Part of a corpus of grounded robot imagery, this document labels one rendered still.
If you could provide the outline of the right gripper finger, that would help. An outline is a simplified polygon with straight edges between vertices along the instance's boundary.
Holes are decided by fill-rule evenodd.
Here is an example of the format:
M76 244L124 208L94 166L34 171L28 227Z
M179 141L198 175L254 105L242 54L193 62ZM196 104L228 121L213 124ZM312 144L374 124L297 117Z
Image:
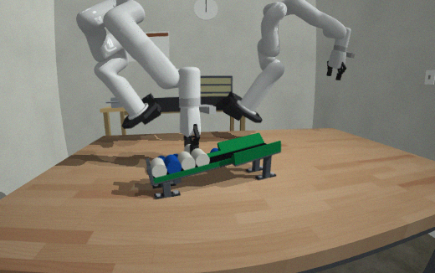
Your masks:
M191 143L190 143L190 137L186 137L186 136L184 136L184 147L185 147L187 144L191 144Z
M190 155L191 155L191 152L194 149L199 148L200 134L199 134L199 131L197 129L197 124L193 125L193 131L194 131L195 136L190 136L190 143L191 143L191 145L190 145ZM193 137L195 137L195 138L193 139Z

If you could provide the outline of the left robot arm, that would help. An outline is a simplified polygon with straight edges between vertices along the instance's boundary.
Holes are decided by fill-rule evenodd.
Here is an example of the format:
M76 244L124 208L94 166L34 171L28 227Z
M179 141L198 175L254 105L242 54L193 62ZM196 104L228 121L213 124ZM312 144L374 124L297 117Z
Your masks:
M248 89L245 96L237 101L245 111L252 115L256 115L255 110L274 83L284 73L283 63L275 58L280 52L278 28L284 16L294 14L306 23L322 28L325 37L335 39L334 50L346 52L351 35L350 28L346 28L338 20L322 13L305 0L283 0L270 3L264 7L263 14L264 17L261 23L262 38L258 42L258 59L262 72ZM354 59L355 54L346 52L346 57Z

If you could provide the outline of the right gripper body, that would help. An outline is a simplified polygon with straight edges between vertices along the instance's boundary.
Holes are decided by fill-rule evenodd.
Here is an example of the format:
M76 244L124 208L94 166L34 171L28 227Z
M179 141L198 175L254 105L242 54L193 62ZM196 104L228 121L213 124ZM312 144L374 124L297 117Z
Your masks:
M197 129L201 135L201 120L199 106L179 106L180 110L180 132L186 137L194 134L193 125L197 124ZM182 109L183 108L183 109Z

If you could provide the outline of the white cylinder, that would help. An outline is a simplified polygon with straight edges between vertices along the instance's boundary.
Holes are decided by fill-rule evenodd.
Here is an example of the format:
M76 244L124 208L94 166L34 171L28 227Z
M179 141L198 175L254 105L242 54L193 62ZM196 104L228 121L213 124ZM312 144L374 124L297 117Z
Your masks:
M207 165L210 162L209 156L200 148L196 148L192 151L191 156L196 161L196 164L200 167Z
M196 166L196 161L189 152L180 152L177 159L182 165L183 170L194 168Z
M159 157L154 158L151 161L151 171L155 178L166 175L167 169L164 161Z
M189 153L190 153L190 145L191 145L191 144L187 144L187 145L184 147L184 152L189 152Z

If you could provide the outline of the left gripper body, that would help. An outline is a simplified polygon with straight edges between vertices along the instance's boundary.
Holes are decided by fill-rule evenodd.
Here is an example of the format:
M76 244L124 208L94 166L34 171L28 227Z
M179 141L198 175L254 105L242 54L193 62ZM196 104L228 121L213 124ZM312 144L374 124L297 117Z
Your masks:
M339 50L332 50L329 58L328 65L334 69L341 68L341 63L345 63L346 52Z

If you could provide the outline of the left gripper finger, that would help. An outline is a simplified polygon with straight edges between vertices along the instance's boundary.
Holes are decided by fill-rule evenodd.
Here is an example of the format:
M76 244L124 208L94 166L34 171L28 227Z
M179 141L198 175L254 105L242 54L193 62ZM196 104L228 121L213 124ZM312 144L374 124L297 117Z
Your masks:
M328 68L327 68L327 69L328 69L328 71L327 71L327 76L331 76L331 73L332 73L332 69L333 69L333 68L330 67L330 66L328 65L328 62L329 62L329 61L327 61L327 67L328 67Z
M337 76L336 76L336 80L340 80L341 79L341 76L342 76L342 74L345 72L345 70L346 70L346 67L345 67L345 64L342 62L341 63L341 68L339 68L338 69L338 73L337 73ZM342 67L343 67L343 69L342 69Z

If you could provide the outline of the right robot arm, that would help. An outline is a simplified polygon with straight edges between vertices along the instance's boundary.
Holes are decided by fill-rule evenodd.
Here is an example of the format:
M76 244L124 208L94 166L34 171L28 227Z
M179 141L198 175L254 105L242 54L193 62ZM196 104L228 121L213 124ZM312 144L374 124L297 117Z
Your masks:
M162 89L179 88L179 106L199 106L200 112L216 114L216 106L201 106L199 68L177 70L137 25L144 18L143 7L134 0L105 0L76 16L90 51L99 62L94 68L96 76L127 111L128 119L135 119L148 107L129 82L117 75L129 64L128 54Z

